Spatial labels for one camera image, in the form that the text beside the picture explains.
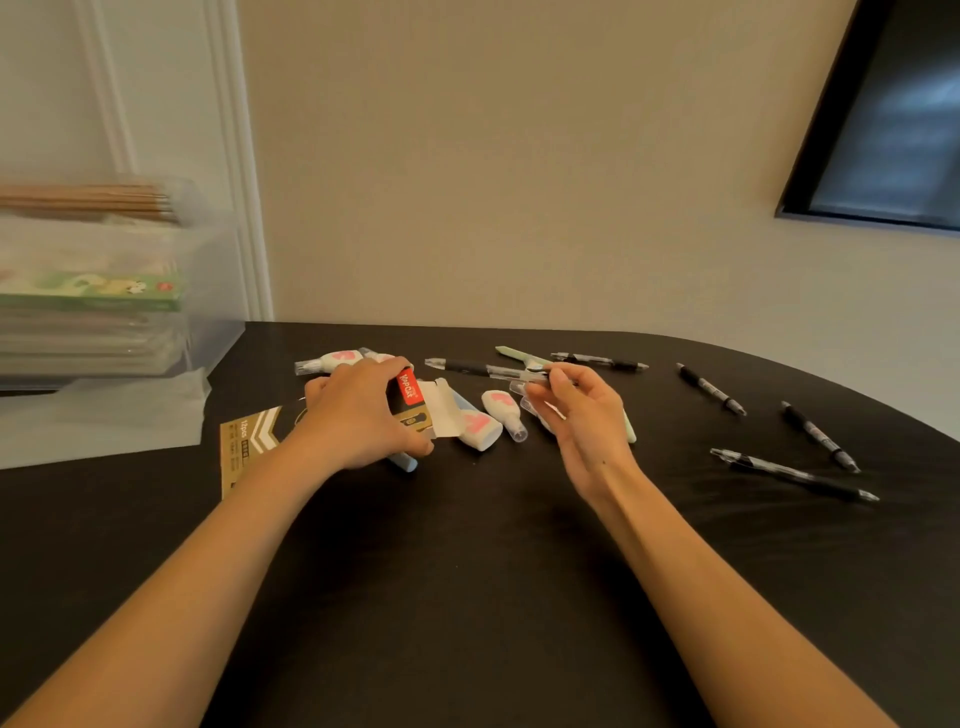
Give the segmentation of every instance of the black pen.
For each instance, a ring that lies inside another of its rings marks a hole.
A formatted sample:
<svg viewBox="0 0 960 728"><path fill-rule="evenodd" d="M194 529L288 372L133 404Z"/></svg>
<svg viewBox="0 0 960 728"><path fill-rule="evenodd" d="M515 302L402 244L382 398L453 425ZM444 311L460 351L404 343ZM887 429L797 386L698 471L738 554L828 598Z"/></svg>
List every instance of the black pen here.
<svg viewBox="0 0 960 728"><path fill-rule="evenodd" d="M550 354L554 361L569 361L573 364L604 364L611 369L622 369L625 372L642 372L650 369L646 364L624 359L610 359L607 356L590 356L586 353L554 352Z"/></svg>
<svg viewBox="0 0 960 728"><path fill-rule="evenodd" d="M698 375L696 372L691 370L689 367L685 367L680 362L677 362L677 370L680 373L680 378L685 381L687 384L692 384L695 387L700 387L702 390L707 392L710 395L713 395L719 400L723 401L723 405L735 412L738 415L747 416L747 410L740 406L740 403L735 400L733 397L728 397L719 389L710 384L702 376Z"/></svg>
<svg viewBox="0 0 960 728"><path fill-rule="evenodd" d="M834 496L842 498L843 500L866 500L871 503L879 500L873 493L868 493L859 488L853 488L853 486L827 480L819 475L804 473L794 468L787 468L785 465L777 465L777 463L771 463L767 460L761 460L758 457L751 457L750 455L744 455L740 452L734 452L733 450L713 448L710 450L710 454L716 455L725 463L730 463L731 465L740 465L744 468L752 468L755 471L763 471L764 473L784 477L787 480L804 486L808 491L823 496Z"/></svg>
<svg viewBox="0 0 960 728"><path fill-rule="evenodd" d="M493 364L483 364L476 361L458 361L456 359L442 359L439 357L424 359L423 363L434 369L443 369L447 372L460 372L465 375L488 376L491 379L506 379L508 381L532 381L550 387L550 378L546 372L527 372L523 369L509 367L495 367Z"/></svg>
<svg viewBox="0 0 960 728"><path fill-rule="evenodd" d="M843 448L830 440L826 433L820 429L820 427L808 420L803 412L794 407L788 401L782 401L780 405L783 407L783 417L786 418L786 421L795 427L799 427L810 437L827 448L830 451L830 455L833 456L833 459L837 461L837 464L840 465L840 467L846 468L851 473L860 472L860 469L856 467L856 463L853 462L853 458L847 455Z"/></svg>

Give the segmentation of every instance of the red label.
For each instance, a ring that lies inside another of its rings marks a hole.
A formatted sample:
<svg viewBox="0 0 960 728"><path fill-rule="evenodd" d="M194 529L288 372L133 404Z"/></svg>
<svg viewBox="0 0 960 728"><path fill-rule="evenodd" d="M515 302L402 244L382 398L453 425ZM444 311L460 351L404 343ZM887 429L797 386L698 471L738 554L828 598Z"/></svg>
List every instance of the red label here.
<svg viewBox="0 0 960 728"><path fill-rule="evenodd" d="M423 401L423 394L420 393L420 386L417 385L417 378L412 369L408 367L400 372L396 383L400 385L400 393L407 404L420 404Z"/></svg>

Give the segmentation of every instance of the white paper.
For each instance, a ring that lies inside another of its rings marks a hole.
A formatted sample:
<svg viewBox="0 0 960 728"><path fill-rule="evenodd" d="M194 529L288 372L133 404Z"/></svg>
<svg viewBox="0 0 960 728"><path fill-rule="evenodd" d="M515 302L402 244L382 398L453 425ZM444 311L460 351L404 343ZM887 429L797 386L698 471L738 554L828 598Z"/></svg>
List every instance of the white paper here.
<svg viewBox="0 0 960 728"><path fill-rule="evenodd" d="M0 469L198 445L209 391L198 370L0 398Z"/></svg>

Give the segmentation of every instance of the dark tabletop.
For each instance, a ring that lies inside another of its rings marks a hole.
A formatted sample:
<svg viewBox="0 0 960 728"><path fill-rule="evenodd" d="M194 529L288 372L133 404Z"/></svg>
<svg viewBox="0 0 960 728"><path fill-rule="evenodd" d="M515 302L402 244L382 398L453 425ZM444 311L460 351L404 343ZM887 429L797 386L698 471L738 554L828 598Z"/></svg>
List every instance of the dark tabletop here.
<svg viewBox="0 0 960 728"><path fill-rule="evenodd" d="M305 324L249 325L211 377L198 447L0 472L0 716L217 504L217 425L299 397L295 360L366 346L509 366L499 344L649 364L601 370L623 396L643 470L894 719L960 725L960 443L816 376L682 339ZM677 361L750 416L683 384ZM447 379L478 405L505 388ZM834 466L780 418L780 400L864 473ZM409 475L377 463L324 485L280 547L204 725L710 725L552 437L524 418L523 444L504 435L478 453L441 441ZM855 482L882 501L737 473L710 448Z"/></svg>

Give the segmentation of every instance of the black tv frame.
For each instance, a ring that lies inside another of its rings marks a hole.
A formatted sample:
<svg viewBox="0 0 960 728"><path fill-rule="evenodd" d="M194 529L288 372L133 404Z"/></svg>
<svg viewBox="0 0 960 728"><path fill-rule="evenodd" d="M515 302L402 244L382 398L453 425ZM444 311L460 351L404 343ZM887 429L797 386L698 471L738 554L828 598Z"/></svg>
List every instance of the black tv frame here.
<svg viewBox="0 0 960 728"><path fill-rule="evenodd" d="M827 85L824 86L817 110L807 129L804 144L780 197L778 217L848 225L909 228L916 231L960 232L960 228L953 226L810 209L813 195L827 170L837 139L863 86L883 29L896 4L897 0L857 2L843 43L830 69Z"/></svg>

